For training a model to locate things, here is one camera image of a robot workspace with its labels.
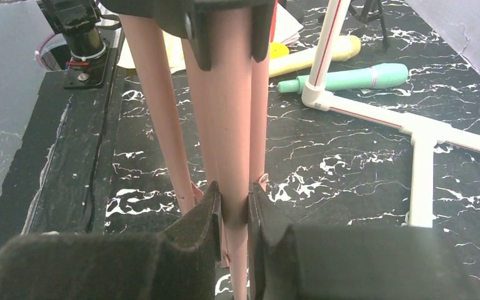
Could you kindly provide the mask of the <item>yellow sheet music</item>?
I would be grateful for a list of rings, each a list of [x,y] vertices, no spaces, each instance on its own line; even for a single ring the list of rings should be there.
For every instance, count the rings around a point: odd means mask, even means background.
[[[174,74],[186,69],[181,38],[163,31],[164,45],[170,73]],[[124,69],[135,69],[133,57],[127,39],[124,39],[117,66]]]

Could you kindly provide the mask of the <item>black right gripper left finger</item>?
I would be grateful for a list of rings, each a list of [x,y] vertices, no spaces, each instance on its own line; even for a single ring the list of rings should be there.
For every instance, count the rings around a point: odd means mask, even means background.
[[[221,197],[161,232],[29,234],[0,249],[0,299],[213,299]]]

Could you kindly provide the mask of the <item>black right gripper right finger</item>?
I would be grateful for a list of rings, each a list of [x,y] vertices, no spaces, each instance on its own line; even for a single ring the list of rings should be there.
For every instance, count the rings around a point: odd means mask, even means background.
[[[434,229],[294,222],[249,187],[252,299],[475,299],[453,247]]]

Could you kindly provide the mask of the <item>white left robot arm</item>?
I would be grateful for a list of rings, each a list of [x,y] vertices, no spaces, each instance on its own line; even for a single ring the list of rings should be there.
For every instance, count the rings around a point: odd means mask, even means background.
[[[62,35],[70,52],[64,60],[65,89],[94,89],[104,85],[110,42],[101,30],[121,27],[114,14],[102,14],[97,1],[37,1],[54,34]]]

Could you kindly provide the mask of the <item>black tripod shock mount stand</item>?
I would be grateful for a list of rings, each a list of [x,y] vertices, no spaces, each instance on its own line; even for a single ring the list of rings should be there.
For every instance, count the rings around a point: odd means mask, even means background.
[[[379,21],[382,32],[382,48],[387,51],[390,46],[390,40],[388,37],[388,29],[386,26],[383,4],[381,0],[366,0],[363,7],[358,11],[353,5],[353,0],[350,0],[348,12],[351,16],[362,24],[369,24],[373,21]]]

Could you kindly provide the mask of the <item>pink music stand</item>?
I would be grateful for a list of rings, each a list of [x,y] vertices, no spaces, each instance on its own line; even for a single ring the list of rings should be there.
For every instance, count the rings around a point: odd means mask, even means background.
[[[248,190],[265,184],[275,1],[103,1],[119,15],[182,214],[196,204],[164,34],[181,39],[208,182],[222,196],[222,261],[246,299]]]

